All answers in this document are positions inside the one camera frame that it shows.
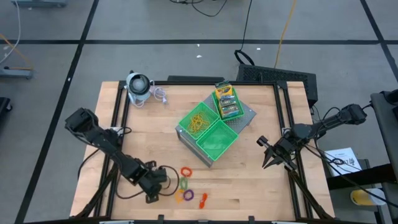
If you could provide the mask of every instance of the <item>green plastic bin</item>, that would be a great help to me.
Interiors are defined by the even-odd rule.
[[[204,112],[206,118],[208,119],[209,126],[201,130],[197,133],[190,133],[188,131],[188,127],[191,123],[191,118],[198,114],[199,112]],[[194,139],[197,140],[203,133],[205,133],[209,128],[220,119],[218,114],[216,114],[212,109],[210,109],[206,104],[203,102],[199,103],[188,115],[186,115],[182,120],[179,122],[179,125]]]
[[[229,120],[232,120],[232,119],[240,118],[240,117],[242,117],[244,115],[244,110],[243,110],[243,107],[241,105],[241,102],[239,101],[238,94],[236,94],[235,89],[233,87],[232,87],[232,92],[233,92],[233,95],[236,97],[236,102],[237,102],[236,105],[239,108],[239,113],[237,115],[233,116],[233,117],[230,117],[230,118],[222,118],[221,117],[220,109],[218,108],[218,99],[217,99],[217,96],[216,96],[216,91],[213,91],[213,93],[211,94],[211,97],[213,97],[214,105],[216,106],[216,110],[218,112],[218,116],[223,121],[229,121]]]
[[[222,120],[218,120],[200,137],[197,141],[197,145],[208,157],[216,161],[237,139],[238,134]]]

